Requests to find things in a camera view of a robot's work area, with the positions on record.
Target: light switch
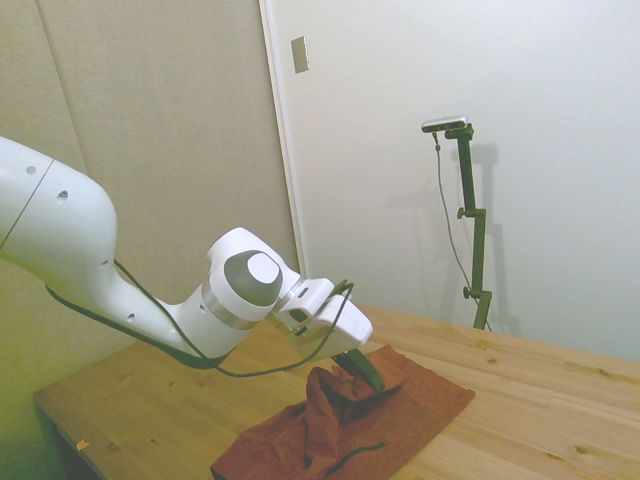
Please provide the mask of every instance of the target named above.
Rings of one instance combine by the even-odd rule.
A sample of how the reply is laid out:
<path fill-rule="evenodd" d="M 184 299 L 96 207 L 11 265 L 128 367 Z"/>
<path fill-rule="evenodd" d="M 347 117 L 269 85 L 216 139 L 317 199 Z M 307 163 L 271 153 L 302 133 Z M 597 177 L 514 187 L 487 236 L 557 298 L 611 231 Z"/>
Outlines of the light switch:
<path fill-rule="evenodd" d="M 296 73 L 302 73 L 309 70 L 307 41 L 304 37 L 291 40 L 291 52 L 293 53 L 293 66 L 296 69 Z"/>

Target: black cable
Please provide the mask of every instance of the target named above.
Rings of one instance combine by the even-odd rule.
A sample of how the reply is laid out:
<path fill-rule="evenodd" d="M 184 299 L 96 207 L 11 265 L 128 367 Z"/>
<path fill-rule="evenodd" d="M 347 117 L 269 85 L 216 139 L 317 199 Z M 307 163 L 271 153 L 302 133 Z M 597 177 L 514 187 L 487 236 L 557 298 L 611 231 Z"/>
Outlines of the black cable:
<path fill-rule="evenodd" d="M 471 290 L 471 283 L 469 282 L 469 277 L 467 276 L 467 272 L 465 271 L 464 267 L 462 266 L 462 262 L 460 261 L 460 257 L 458 257 L 458 250 L 456 249 L 456 245 L 453 242 L 453 234 L 451 233 L 451 221 L 449 220 L 449 210 L 447 208 L 447 202 L 444 199 L 444 191 L 442 188 L 442 175 L 441 175 L 441 160 L 440 160 L 440 143 L 438 142 L 438 134 L 436 132 L 431 132 L 433 135 L 433 139 L 436 142 L 436 154 L 438 156 L 438 187 L 440 188 L 440 198 L 442 199 L 442 208 L 444 209 L 444 218 L 447 220 L 447 233 L 449 234 L 449 243 L 451 244 L 451 249 L 453 250 L 453 255 L 456 257 L 456 262 L 458 263 L 458 267 L 460 267 L 460 271 L 462 272 L 462 275 L 464 276 L 464 281 L 467 284 L 467 288 L 469 290 Z M 478 299 L 473 298 L 473 301 L 476 302 L 476 306 L 478 305 Z M 490 332 L 493 332 L 493 330 L 491 329 L 491 325 L 489 325 L 489 320 L 486 320 L 487 323 L 487 327 L 489 328 Z"/>
<path fill-rule="evenodd" d="M 347 292 L 347 293 L 346 293 L 346 295 L 344 295 L 344 300 L 342 301 L 342 304 L 340 305 L 340 308 L 338 309 L 338 313 L 336 314 L 336 318 L 334 319 L 333 323 L 329 327 L 329 331 L 326 333 L 326 335 L 324 336 L 324 338 L 322 339 L 320 344 L 316 347 L 316 349 L 310 355 L 308 355 L 307 357 L 303 358 L 299 362 L 292 363 L 292 364 L 289 364 L 289 365 L 285 365 L 283 367 L 271 368 L 271 369 L 262 370 L 262 371 L 259 371 L 259 372 L 236 373 L 236 372 L 230 372 L 228 370 L 225 370 L 224 368 L 222 368 L 219 365 L 216 365 L 214 362 L 212 362 L 211 359 L 209 357 L 207 357 L 198 347 L 196 347 L 193 344 L 193 342 L 189 339 L 189 337 L 187 337 L 187 335 L 182 331 L 182 329 L 180 328 L 180 325 L 178 325 L 178 322 L 176 322 L 176 320 L 169 313 L 169 311 L 153 295 L 151 295 L 140 284 L 140 282 L 138 282 L 135 279 L 135 277 L 131 273 L 129 273 L 129 271 L 120 262 L 118 262 L 117 260 L 114 259 L 113 263 L 115 264 L 116 267 L 118 267 L 122 271 L 122 273 L 124 273 L 127 276 L 127 278 L 129 280 L 131 280 L 131 282 L 138 288 L 138 290 L 140 290 L 140 292 L 142 292 L 142 294 L 145 297 L 147 297 L 149 300 L 151 300 L 151 302 L 153 302 L 153 304 L 156 305 L 165 314 L 165 316 L 169 319 L 169 321 L 171 322 L 173 327 L 178 332 L 178 335 L 180 335 L 180 337 L 185 341 L 185 343 L 189 347 L 191 347 L 191 349 L 194 352 L 196 352 L 200 358 L 205 360 L 209 365 L 211 365 L 212 368 L 215 368 L 220 373 L 222 373 L 224 375 L 227 375 L 227 376 L 230 376 L 230 377 L 236 377 L 236 378 L 257 377 L 257 376 L 260 376 L 260 375 L 267 375 L 267 374 L 270 374 L 270 373 L 282 372 L 282 371 L 285 371 L 285 370 L 291 370 L 292 368 L 299 367 L 300 365 L 303 365 L 303 364 L 309 362 L 313 357 L 315 357 L 318 354 L 318 352 L 322 349 L 324 344 L 327 343 L 327 340 L 329 340 L 329 336 L 333 333 L 333 330 L 335 329 L 335 327 L 336 327 L 336 325 L 338 323 L 338 320 L 340 319 L 340 315 L 342 314 L 342 311 L 344 310 L 344 307 L 345 307 L 345 305 L 347 303 L 347 300 L 349 299 L 349 296 L 351 295 L 351 292 L 352 292 L 353 286 L 354 286 L 353 283 L 347 283 L 346 280 L 345 280 L 345 281 L 341 282 L 336 288 L 334 288 L 334 291 L 333 291 L 332 295 L 342 294 L 343 292 Z"/>

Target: gray joint cap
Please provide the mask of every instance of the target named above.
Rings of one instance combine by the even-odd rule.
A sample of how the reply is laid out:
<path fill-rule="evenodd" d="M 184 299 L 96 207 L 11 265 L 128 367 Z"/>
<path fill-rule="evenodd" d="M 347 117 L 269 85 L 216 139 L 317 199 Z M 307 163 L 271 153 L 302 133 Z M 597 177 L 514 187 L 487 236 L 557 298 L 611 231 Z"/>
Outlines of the gray joint cap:
<path fill-rule="evenodd" d="M 278 267 L 276 278 L 271 283 L 263 283 L 256 279 L 249 270 L 249 260 L 258 254 L 266 255 L 258 250 L 249 250 L 229 257 L 224 263 L 224 276 L 240 298 L 252 305 L 268 307 L 278 299 L 282 287 L 282 270 L 273 262 Z"/>

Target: cloth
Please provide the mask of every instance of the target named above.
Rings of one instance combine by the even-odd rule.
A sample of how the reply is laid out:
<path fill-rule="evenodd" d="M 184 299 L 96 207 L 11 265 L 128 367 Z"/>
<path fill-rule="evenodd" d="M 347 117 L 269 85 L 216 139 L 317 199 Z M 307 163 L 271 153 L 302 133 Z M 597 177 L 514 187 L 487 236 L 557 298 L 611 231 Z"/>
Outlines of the cloth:
<path fill-rule="evenodd" d="M 307 401 L 241 433 L 215 480 L 385 480 L 444 429 L 475 392 L 384 346 L 368 355 L 385 390 L 339 367 L 314 368 Z"/>

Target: beige wall panel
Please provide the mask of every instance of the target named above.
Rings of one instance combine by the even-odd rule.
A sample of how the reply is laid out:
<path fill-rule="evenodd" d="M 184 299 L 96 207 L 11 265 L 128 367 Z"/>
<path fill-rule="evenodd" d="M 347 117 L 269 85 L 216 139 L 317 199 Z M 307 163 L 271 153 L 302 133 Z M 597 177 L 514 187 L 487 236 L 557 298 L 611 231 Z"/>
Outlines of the beige wall panel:
<path fill-rule="evenodd" d="M 33 1 L 0 2 L 0 135 L 84 171 Z M 32 393 L 129 343 L 128 336 L 62 307 L 38 279 L 0 261 L 0 478 L 64 478 Z"/>
<path fill-rule="evenodd" d="M 41 2 L 87 170 L 112 197 L 118 258 L 182 302 L 244 226 L 297 268 L 257 1 Z"/>

